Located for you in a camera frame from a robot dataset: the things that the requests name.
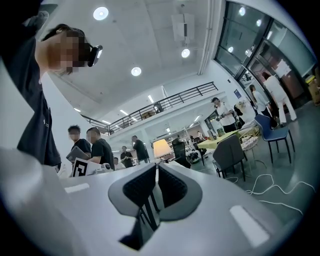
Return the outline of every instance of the tablet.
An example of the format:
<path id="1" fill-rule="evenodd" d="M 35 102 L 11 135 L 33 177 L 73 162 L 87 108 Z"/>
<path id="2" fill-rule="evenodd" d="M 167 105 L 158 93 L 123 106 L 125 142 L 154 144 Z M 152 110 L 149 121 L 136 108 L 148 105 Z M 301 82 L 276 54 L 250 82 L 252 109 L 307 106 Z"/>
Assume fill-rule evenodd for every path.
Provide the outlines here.
<path id="1" fill-rule="evenodd" d="M 68 159 L 70 162 L 75 161 L 76 158 L 88 160 L 90 157 L 84 153 L 78 146 L 75 146 L 71 152 L 66 156 L 66 159 Z"/>

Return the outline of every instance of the checkerboard sign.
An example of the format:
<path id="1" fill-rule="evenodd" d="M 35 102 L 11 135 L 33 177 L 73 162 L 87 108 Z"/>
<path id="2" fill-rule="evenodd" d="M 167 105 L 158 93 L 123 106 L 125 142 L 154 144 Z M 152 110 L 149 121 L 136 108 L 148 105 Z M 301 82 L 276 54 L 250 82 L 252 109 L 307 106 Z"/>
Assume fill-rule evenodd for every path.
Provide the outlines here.
<path id="1" fill-rule="evenodd" d="M 88 162 L 77 159 L 74 163 L 72 177 L 85 176 L 87 172 Z"/>

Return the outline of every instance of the ceiling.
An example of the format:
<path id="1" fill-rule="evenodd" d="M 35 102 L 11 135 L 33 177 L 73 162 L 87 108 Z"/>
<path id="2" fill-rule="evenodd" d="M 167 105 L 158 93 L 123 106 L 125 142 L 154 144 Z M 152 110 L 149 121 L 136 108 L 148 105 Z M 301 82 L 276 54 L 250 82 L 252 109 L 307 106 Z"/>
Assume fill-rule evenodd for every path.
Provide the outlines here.
<path id="1" fill-rule="evenodd" d="M 46 25 L 59 23 L 81 29 L 92 45 L 102 45 L 97 65 L 53 80 L 81 113 L 101 119 L 137 95 L 199 70 L 205 41 L 207 0 L 68 0 L 61 3 Z M 95 20 L 97 7 L 108 8 Z M 194 15 L 194 39 L 182 58 L 182 41 L 174 41 L 172 15 Z M 131 69 L 142 73 L 132 76 Z"/>

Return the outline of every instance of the gray chair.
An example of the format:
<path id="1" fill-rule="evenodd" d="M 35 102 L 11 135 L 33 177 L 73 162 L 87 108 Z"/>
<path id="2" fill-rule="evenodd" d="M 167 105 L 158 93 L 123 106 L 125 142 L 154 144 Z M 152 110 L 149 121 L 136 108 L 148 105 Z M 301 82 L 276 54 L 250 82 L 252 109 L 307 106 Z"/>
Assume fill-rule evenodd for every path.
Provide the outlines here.
<path id="1" fill-rule="evenodd" d="M 235 173 L 234 165 L 241 163 L 243 180 L 246 181 L 244 163 L 242 162 L 245 158 L 245 154 L 241 148 L 240 141 L 235 134 L 219 142 L 213 152 L 213 158 L 219 177 L 221 177 L 220 172 L 222 172 L 222 177 L 225 178 L 226 170 L 230 167 L 233 168 L 233 173 Z"/>

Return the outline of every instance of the concrete ceiling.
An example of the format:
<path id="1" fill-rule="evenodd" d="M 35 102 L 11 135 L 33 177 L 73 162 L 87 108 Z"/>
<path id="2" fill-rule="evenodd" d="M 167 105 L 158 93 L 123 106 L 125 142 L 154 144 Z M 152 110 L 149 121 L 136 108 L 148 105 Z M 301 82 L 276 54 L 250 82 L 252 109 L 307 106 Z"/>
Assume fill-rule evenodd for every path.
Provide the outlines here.
<path id="1" fill-rule="evenodd" d="M 109 10 L 106 19 L 93 18 L 97 7 Z M 82 114 L 101 119 L 144 91 L 196 73 L 206 33 L 207 0 L 68 0 L 59 5 L 46 29 L 59 23 L 81 29 L 103 52 L 94 67 L 53 80 Z M 193 14 L 191 53 L 182 58 L 182 42 L 174 41 L 171 15 Z M 140 76 L 131 75 L 140 67 Z"/>

